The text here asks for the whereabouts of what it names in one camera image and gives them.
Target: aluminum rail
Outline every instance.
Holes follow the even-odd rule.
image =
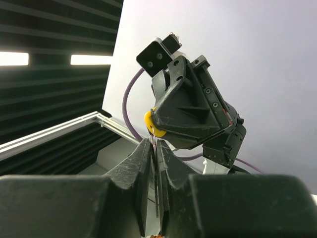
[[[93,112],[0,145],[0,161],[94,122],[99,123],[101,127],[108,128],[134,144],[139,144],[128,128],[98,112]]]

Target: black striped wall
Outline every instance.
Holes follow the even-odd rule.
[[[101,110],[109,66],[70,65],[70,58],[73,54],[112,56],[122,3],[0,0],[0,52],[29,54],[28,66],[0,66],[0,144]],[[106,130],[94,128],[101,134]],[[107,133],[106,140],[90,137],[89,143],[96,147],[90,147],[87,158],[96,159],[95,148],[117,138]],[[87,139],[76,136],[81,143]],[[72,140],[72,133],[67,138]],[[51,146],[61,151],[62,144]],[[32,156],[28,152],[24,159]]]
[[[94,123],[0,161],[0,176],[71,175],[96,161],[99,150],[120,136]]]

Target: yellow part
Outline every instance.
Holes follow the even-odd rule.
[[[148,111],[147,113],[145,113],[144,121],[145,121],[145,125],[147,125],[147,128],[150,131],[150,133],[154,134],[155,137],[161,138],[166,134],[166,131],[157,129],[156,126],[153,124],[153,121],[151,119],[151,111]]]

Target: white backdrop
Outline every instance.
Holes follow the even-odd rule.
[[[123,123],[122,97],[140,68],[136,55],[174,32],[190,59],[207,58],[224,99],[245,119],[238,157],[268,173],[296,175],[316,194],[316,9],[315,0],[125,0],[103,109]],[[128,100],[141,134],[154,102],[144,74]]]

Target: cable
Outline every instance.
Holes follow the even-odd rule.
[[[123,101],[122,101],[122,114],[123,114],[123,119],[125,124],[127,125],[128,129],[132,133],[132,135],[139,141],[141,142],[142,137],[138,134],[138,132],[134,129],[133,125],[130,122],[129,116],[128,116],[128,111],[127,111],[127,101],[128,101],[128,96],[131,91],[132,86],[134,83],[137,81],[137,79],[141,76],[141,74],[144,72],[144,69],[141,68],[135,76],[132,78],[131,82],[128,84],[124,95],[123,95]]]
[[[123,114],[123,119],[125,124],[127,125],[128,129],[131,131],[132,135],[139,141],[141,142],[142,137],[139,135],[139,133],[135,130],[135,128],[133,127],[133,125],[130,122],[129,116],[128,116],[128,112],[127,112],[127,101],[128,101],[128,97],[129,97],[129,93],[131,91],[131,88],[133,87],[133,85],[135,84],[135,82],[137,81],[137,79],[141,76],[141,74],[144,72],[144,69],[141,68],[136,74],[135,76],[132,78],[132,80],[130,81],[130,83],[128,84],[124,95],[123,95],[123,101],[122,101],[122,114]],[[189,157],[178,157],[181,161],[190,161],[190,160],[194,160],[197,159],[199,157],[203,156],[202,153],[199,153],[197,155],[193,155],[193,156],[189,156]],[[248,162],[245,162],[244,160],[238,159],[236,158],[236,161],[239,161],[247,166],[249,166],[250,168],[258,171],[261,174],[266,174],[264,173],[262,170],[258,169],[257,167],[249,164]]]
[[[241,160],[241,159],[236,158],[236,161],[239,161],[239,162],[241,162],[242,164],[245,164],[245,165],[249,166],[250,168],[252,168],[252,169],[258,171],[259,173],[261,173],[261,174],[263,174],[263,175],[266,175],[265,172],[263,172],[262,170],[258,169],[258,168],[255,167],[254,165],[251,165],[251,164],[249,164],[248,162],[246,162],[246,161],[244,161],[244,160]]]

